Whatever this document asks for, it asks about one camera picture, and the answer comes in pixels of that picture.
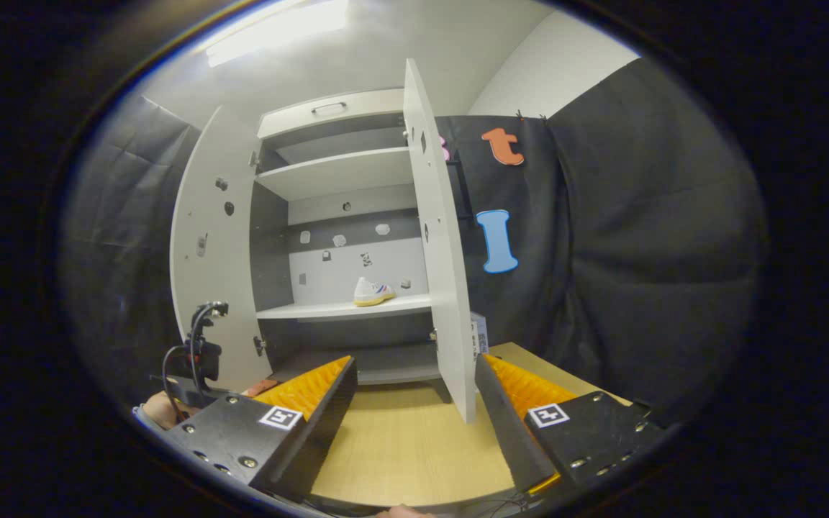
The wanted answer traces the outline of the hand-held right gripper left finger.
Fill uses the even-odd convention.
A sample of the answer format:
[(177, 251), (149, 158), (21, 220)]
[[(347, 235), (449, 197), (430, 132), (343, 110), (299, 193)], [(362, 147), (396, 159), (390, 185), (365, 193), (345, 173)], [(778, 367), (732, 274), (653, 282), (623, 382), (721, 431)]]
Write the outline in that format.
[(159, 436), (188, 469), (245, 499), (302, 501), (320, 474), (358, 389), (343, 356), (257, 397), (228, 391)]

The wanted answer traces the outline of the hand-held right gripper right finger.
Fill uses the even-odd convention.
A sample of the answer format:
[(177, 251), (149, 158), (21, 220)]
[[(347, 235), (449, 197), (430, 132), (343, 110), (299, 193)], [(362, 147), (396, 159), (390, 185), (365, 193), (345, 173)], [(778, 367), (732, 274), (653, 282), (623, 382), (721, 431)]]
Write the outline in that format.
[(475, 383), (517, 492), (574, 495), (599, 486), (666, 439), (645, 407), (605, 391), (570, 393), (490, 354)]

